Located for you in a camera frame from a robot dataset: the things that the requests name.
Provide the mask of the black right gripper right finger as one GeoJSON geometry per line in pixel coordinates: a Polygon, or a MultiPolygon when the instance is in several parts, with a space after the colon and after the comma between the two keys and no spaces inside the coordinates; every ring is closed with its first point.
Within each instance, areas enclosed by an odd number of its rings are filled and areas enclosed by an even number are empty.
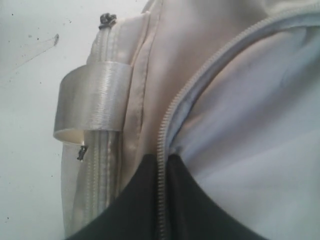
{"type": "Polygon", "coordinates": [[[171,240],[251,240],[253,233],[217,206],[199,187],[179,155],[166,164],[171,240]]]}

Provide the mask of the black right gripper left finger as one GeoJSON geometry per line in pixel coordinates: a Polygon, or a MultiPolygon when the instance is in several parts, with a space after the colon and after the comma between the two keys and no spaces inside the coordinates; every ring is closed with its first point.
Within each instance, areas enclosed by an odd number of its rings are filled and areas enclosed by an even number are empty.
{"type": "Polygon", "coordinates": [[[154,240],[157,159],[146,154],[117,199],[69,240],[154,240]]]}

